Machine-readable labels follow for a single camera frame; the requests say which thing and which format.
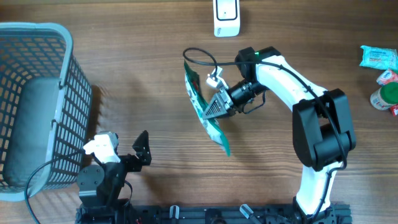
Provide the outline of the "green 3M gloves packet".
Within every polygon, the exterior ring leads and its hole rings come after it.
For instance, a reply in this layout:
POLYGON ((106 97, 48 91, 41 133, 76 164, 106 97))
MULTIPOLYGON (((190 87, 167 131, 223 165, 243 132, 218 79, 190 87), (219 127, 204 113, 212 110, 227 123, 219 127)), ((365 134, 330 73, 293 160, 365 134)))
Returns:
POLYGON ((201 125, 205 129, 206 133, 209 135, 210 139, 217 143, 220 148, 226 153, 229 157, 231 155, 231 151, 229 148, 229 142, 222 132, 219 123, 216 119, 204 119, 204 111, 208 106, 208 103, 204 99, 201 88, 200 88, 200 79, 197 72, 193 71, 188 63, 184 61, 184 69, 185 69, 185 87, 190 99, 190 102, 195 110, 201 125))

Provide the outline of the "green lid jar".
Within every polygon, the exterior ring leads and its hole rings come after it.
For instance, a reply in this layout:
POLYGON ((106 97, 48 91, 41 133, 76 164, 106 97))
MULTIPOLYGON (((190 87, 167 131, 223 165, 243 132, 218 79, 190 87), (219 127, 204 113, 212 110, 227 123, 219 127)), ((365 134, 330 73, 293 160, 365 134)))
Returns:
POLYGON ((398 83, 390 82, 383 85, 370 96, 370 103, 377 110, 387 110, 397 104, 398 83))

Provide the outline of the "teal snack packet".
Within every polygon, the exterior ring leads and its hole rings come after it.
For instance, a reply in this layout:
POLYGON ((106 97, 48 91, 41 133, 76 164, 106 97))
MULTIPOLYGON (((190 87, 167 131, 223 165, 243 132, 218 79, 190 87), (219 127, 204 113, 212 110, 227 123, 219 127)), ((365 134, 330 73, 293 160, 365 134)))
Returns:
POLYGON ((363 50, 361 67, 375 68, 379 70, 397 70, 397 50, 370 47, 362 45, 363 50))

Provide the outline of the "red white small packet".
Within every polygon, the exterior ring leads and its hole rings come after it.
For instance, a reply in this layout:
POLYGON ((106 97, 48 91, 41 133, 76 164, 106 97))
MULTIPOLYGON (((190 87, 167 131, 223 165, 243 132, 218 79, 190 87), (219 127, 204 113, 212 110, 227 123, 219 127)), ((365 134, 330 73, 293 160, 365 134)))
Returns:
POLYGON ((376 82, 381 85, 387 85, 388 83, 398 82, 397 72, 391 69, 384 71, 377 79, 376 82))

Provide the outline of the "red stick sachet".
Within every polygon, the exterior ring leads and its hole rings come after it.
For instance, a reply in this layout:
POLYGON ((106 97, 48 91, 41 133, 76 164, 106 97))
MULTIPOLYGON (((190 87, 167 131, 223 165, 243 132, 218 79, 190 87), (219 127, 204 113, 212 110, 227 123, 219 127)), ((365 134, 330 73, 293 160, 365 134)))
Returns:
POLYGON ((393 116, 397 116, 398 115, 398 105, 391 106, 389 109, 390 109, 390 111, 391 111, 393 116))

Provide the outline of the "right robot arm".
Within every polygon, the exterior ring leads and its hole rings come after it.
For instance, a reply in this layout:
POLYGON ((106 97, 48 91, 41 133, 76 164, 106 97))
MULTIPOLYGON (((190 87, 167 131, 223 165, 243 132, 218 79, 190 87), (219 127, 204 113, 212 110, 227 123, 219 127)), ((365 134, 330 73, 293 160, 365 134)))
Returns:
POLYGON ((302 223, 314 223, 332 216, 330 192, 337 172, 345 170, 348 153, 356 146, 351 111, 346 95, 328 91, 293 69, 275 48, 255 51, 242 49, 232 62, 243 80, 229 87, 222 79, 222 63, 208 62, 213 71, 207 83, 219 91, 207 103, 197 83, 199 118, 213 141, 225 151, 227 140, 216 120, 245 113, 246 105, 257 95, 273 92, 292 113, 292 140, 303 164, 300 188, 295 196, 293 214, 302 223))

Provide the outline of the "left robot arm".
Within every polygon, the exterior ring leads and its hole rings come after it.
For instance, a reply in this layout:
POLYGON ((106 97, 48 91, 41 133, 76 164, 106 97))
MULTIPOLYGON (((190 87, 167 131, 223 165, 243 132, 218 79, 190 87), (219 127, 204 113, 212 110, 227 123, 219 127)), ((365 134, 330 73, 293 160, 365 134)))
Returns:
POLYGON ((117 152, 119 137, 103 131, 83 146, 95 165, 82 168, 78 173, 80 207, 76 210, 76 223, 142 223, 140 215, 128 198, 119 198, 121 189, 132 185, 126 181, 130 172, 140 172, 151 164, 149 133, 141 132, 132 148, 135 154, 120 156, 117 152))

